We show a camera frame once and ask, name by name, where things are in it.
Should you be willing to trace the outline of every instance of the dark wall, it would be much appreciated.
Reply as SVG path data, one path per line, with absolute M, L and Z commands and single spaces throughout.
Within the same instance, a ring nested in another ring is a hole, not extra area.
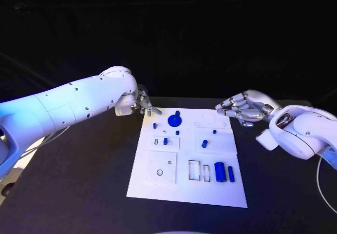
M 151 96 L 256 89 L 337 114 L 335 25 L 315 5 L 91 2 L 1 3 L 1 101 L 122 65 Z

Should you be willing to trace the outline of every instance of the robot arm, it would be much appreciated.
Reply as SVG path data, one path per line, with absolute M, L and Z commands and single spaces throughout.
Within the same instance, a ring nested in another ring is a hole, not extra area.
M 337 169 L 337 118 L 328 112 L 296 105 L 282 108 L 269 96 L 254 90 L 230 97 L 215 109 L 220 115 L 237 118 L 246 127 L 260 120 L 269 122 L 269 128 L 256 136 L 267 150 L 280 146 L 300 159 L 318 154 Z
M 136 108 L 161 114 L 146 90 L 136 86 L 125 67 L 110 67 L 97 76 L 76 80 L 54 89 L 0 103 L 0 179 L 28 146 L 44 136 L 115 108 L 129 115 Z

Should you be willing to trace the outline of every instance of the white board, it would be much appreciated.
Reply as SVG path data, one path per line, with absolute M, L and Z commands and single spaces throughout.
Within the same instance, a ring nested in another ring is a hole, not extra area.
M 159 110 L 161 115 L 143 116 L 126 197 L 246 208 L 228 118 L 217 115 L 215 110 Z M 182 122 L 178 127 L 169 127 L 166 119 L 176 110 Z M 208 143 L 201 148 L 204 139 Z M 199 162 L 199 180 L 188 180 L 189 160 Z M 215 162 L 224 163 L 227 181 L 223 183 L 215 182 Z M 210 182 L 204 182 L 204 165 L 208 166 Z M 228 182 L 227 166 L 233 167 L 233 183 Z

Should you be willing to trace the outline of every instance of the table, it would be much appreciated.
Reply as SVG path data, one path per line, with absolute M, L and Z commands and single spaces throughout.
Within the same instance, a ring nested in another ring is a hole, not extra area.
M 211 109 L 221 99 L 152 97 L 156 107 Z M 280 101 L 309 105 L 308 102 Z M 43 146 L 0 206 L 0 233 L 335 233 L 337 216 L 315 185 L 318 156 L 266 151 L 231 119 L 247 209 L 126 197 L 142 115 L 106 111 Z M 335 201 L 337 172 L 320 165 L 320 189 Z

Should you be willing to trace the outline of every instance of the blue object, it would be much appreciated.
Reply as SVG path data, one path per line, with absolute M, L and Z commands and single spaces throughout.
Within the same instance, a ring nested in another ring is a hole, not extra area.
M 224 172 L 223 162 L 215 162 L 214 168 L 215 168 L 215 182 L 225 182 L 225 172 Z
M 181 117 L 178 111 L 175 111 L 175 114 L 168 117 L 166 122 L 171 127 L 176 127 L 181 124 Z
M 202 140 L 201 147 L 205 148 L 205 146 L 207 146 L 207 140 Z
M 233 178 L 233 168 L 227 167 L 227 175 L 228 175 L 228 181 L 234 182 L 234 178 Z

